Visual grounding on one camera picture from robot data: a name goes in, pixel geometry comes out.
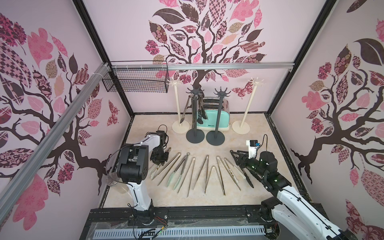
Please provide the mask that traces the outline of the black nylon tongs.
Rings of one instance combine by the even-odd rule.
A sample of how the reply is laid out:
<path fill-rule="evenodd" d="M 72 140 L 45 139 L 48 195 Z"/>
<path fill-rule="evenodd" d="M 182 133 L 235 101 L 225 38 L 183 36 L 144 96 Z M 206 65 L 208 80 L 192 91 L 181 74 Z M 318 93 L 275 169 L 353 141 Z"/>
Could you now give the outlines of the black nylon tongs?
<path fill-rule="evenodd" d="M 236 165 L 240 167 L 241 171 L 245 175 L 247 183 L 251 186 L 251 188 L 254 188 L 254 185 L 253 185 L 251 179 L 249 178 L 249 176 L 246 174 L 246 172 L 244 170 L 246 168 L 246 163 L 247 163 L 248 159 L 234 159 L 234 160 L 235 160 Z"/>

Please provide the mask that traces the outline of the steel tongs white tips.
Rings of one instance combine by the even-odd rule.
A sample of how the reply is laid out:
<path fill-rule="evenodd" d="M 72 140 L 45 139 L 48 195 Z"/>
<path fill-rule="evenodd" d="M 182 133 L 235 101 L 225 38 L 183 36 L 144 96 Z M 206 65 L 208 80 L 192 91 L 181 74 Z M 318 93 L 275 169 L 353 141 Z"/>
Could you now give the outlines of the steel tongs white tips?
<path fill-rule="evenodd" d="M 160 169 L 160 167 L 162 166 L 162 164 L 154 164 L 152 167 L 151 167 L 151 171 L 150 171 L 150 179 L 153 180 L 157 175 L 158 175 L 158 171 Z"/>

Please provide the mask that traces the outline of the grey utensil rack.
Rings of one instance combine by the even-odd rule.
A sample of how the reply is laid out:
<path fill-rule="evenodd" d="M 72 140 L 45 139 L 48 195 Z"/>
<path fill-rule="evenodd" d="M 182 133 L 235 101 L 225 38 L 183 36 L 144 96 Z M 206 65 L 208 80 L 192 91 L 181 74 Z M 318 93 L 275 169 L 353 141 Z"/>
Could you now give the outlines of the grey utensil rack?
<path fill-rule="evenodd" d="M 217 89 L 215 89 L 214 94 L 216 94 L 219 97 L 219 106 L 218 106 L 218 112 L 217 112 L 216 126 L 215 126 L 214 131 L 210 131 L 206 134 L 206 140 L 212 146 L 220 146 L 225 141 L 225 136 L 222 132 L 219 131 L 219 126 L 220 126 L 220 118 L 221 118 L 223 100 L 225 97 L 229 96 L 230 92 L 231 91 L 228 91 L 228 88 L 226 88 L 225 90 L 222 90 L 222 88 L 220 87 L 219 91 Z"/>

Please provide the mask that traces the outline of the grey utensil rack stand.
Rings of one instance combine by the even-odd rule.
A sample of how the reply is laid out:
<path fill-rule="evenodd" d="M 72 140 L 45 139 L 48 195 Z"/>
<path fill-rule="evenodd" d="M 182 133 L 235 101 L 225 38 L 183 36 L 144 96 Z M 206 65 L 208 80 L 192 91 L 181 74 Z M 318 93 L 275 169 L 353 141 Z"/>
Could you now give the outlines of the grey utensil rack stand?
<path fill-rule="evenodd" d="M 192 128 L 187 131 L 186 138 L 192 144 L 201 143 L 205 139 L 205 134 L 202 130 L 197 129 L 197 118 L 198 118 L 198 96 L 203 91 L 201 89 L 190 90 L 192 95 Z"/>

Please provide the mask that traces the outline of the black silicone tip tongs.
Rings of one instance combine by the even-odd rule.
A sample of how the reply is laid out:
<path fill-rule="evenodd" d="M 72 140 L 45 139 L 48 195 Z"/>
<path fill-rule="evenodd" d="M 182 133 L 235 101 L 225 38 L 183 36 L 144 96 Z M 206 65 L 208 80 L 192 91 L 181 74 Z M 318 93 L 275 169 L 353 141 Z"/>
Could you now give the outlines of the black silicone tip tongs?
<path fill-rule="evenodd" d="M 203 103 L 204 103 L 203 96 L 198 95 L 198 119 L 197 119 L 197 123 L 201 124 L 201 125 L 204 123 L 203 119 L 204 120 L 208 119 Z"/>

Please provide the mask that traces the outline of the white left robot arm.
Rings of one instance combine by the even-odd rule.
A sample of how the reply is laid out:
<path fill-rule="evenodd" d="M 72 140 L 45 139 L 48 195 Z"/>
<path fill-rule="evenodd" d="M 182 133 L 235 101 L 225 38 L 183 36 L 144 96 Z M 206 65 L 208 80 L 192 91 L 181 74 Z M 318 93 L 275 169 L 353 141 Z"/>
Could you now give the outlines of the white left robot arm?
<path fill-rule="evenodd" d="M 134 202 L 133 214 L 144 224 L 150 224 L 155 218 L 153 201 L 145 184 L 149 161 L 164 164 L 168 160 L 167 140 L 165 131 L 149 132 L 139 143 L 124 144 L 121 149 L 117 175 L 129 187 Z"/>

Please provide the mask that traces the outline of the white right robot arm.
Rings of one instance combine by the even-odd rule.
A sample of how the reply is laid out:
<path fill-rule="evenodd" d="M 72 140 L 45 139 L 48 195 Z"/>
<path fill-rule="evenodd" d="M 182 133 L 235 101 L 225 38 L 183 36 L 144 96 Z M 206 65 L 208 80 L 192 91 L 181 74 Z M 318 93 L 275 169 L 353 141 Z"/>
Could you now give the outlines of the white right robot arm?
<path fill-rule="evenodd" d="M 266 222 L 282 224 L 300 240 L 353 240 L 349 230 L 341 230 L 316 210 L 278 172 L 278 161 L 271 152 L 261 152 L 260 157 L 249 158 L 245 151 L 230 151 L 235 163 L 248 169 L 273 196 L 262 201 L 259 216 Z"/>

